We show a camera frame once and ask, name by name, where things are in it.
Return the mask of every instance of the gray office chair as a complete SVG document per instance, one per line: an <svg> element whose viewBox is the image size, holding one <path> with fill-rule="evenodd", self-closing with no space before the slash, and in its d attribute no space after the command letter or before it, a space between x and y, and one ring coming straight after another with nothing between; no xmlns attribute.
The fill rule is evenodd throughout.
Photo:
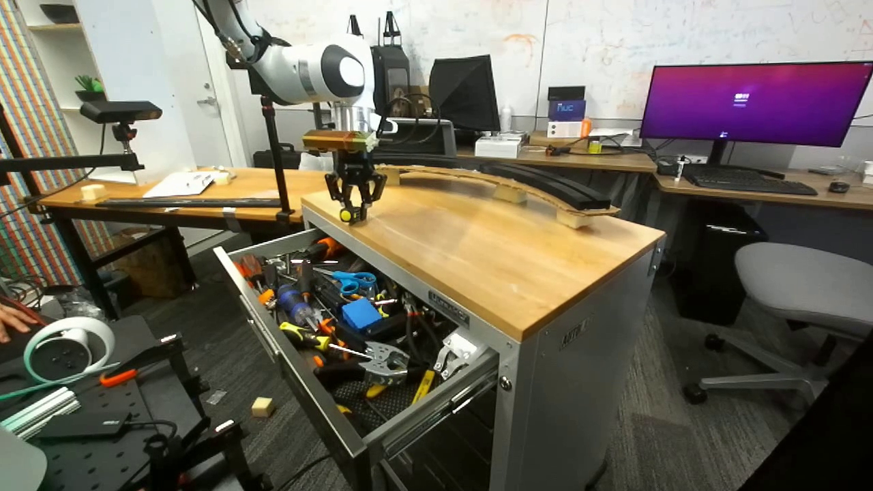
<svg viewBox="0 0 873 491"><path fill-rule="evenodd" d="M707 335L708 350L733 347L772 374L704 377L684 384L684 399L707 402L707 391L800 391L812 402L824 384L824 359L838 337L861 342L873 331L873 265L828 250L749 242L733 257L748 297L792 328L819 328L827 342L812 369L782 359L737 333Z"/></svg>

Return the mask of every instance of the open drawer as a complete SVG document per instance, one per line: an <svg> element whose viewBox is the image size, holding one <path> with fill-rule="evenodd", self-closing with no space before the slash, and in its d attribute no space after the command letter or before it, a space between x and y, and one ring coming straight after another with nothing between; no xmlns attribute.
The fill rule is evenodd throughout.
<svg viewBox="0 0 873 491"><path fill-rule="evenodd" d="M340 260L343 265L355 265L358 271L365 271L376 279L376 287L371 288L371 294L382 291L382 299L385 299L380 303L382 313L385 313L385 305L391 309L391 299L401 303L403 297L403 305L396 305L396 310L388 313L388 318L407 316L407 321L401 321L401 328L385 328L391 324L385 321L382 324L385 331L380 331L380 337L371 337L376 335L376 328L359 331L359 324L355 321L350 328L343 321L346 310L335 309L335 297L328 303L320 297L321 291L313 288L306 305L321 310L337 328L337 335L331 337L328 350L321 344L321 352L333 352L335 355L333 362L343 366L337 359L350 359L346 355L350 350L371 355L371 347L388 344L408 355L408 362L403 366L407 377L393 377L391 382L385 382L382 377L374 377L371 369L365 369L362 380L343 382L340 377L337 380L333 377L331 362L325 369L317 369L313 355L320 352L313 352L311 347L299 347L299 337L279 331L281 321L294 321L294 310L281 305L269 309L262 291L255 291L255 287L250 283L250 276L243 279L240 260L246 261L260 260L260 265L265 268L265 283L281 283L299 273L299 250L311 247L320 238L325 238L320 230L306 230L306 231L247 246L240 250L216 247L216 257L224 265L232 283L236 287L246 310L250 313L250 331L262 342L265 352L275 359L281 374L285 377L299 407L307 411L311 423L321 434L337 466L346 471L352 489L382 489L385 477L396 481L396 475L403 475L403 471L393 471L391 466L396 460L403 460L408 447L429 438L429 434L434 434L446 419L453 419L464 407L468 407L471 402L478 404L491 402L491 411L494 411L491 395L496 382L496 352L487 350L487 344L482 344L479 337L475 337L475 333L468 331L461 333L444 313L440 313L440 309L431 309L426 297L415 297L396 279L385 276L385 271L374 271L374 265L365 265L359 257L346 250L350 257ZM426 316L416 321L429 321L431 328L416 324L416 331L411 331L408 328L411 313ZM453 359L455 352L444 358L444 350L442 350L444 342L464 344L461 362ZM374 380L388 388L382 391L382 395L371 399ZM426 395L416 392L419 380L431 380L431 388Z"/></svg>

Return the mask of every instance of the purple screen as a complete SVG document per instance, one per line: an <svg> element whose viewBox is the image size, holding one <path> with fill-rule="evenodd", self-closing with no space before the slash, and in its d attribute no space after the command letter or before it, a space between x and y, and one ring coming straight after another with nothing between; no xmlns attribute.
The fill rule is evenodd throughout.
<svg viewBox="0 0 873 491"><path fill-rule="evenodd" d="M841 146L873 63L654 65L644 138Z"/></svg>

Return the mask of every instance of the trash can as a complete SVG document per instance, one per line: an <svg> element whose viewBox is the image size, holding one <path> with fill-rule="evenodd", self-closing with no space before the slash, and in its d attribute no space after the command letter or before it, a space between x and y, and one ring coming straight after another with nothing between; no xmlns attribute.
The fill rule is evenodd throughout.
<svg viewBox="0 0 873 491"><path fill-rule="evenodd" d="M672 276L677 310L699 321L733 324L744 299L733 253L766 241L764 230L740 204L693 202L684 241L691 241L691 253Z"/></svg>

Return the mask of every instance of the gray carpet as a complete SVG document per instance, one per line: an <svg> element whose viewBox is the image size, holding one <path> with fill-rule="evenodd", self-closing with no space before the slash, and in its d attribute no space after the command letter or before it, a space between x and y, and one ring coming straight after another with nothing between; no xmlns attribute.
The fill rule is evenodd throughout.
<svg viewBox="0 0 873 491"><path fill-rule="evenodd" d="M225 417L247 432L246 452L275 489L346 489L333 460L317 463L292 482L294 468L325 456L311 423L281 382L275 366L246 324L246 313L224 282L213 253L194 261L198 288L174 299L135 303L126 313L144 313L153 331L183 333L190 366L198 366L213 423ZM618 432L597 491L727 491L764 460L775 442L802 414L794 395L712 392L707 404L688 404L682 384L704 374L755 372L737 352L704 350L712 324L677 316L665 282L654 283L642 318L632 362L622 391ZM789 333L753 305L737 328L789 355L811 355L815 337ZM269 419L254 419L255 395L279 402Z"/></svg>

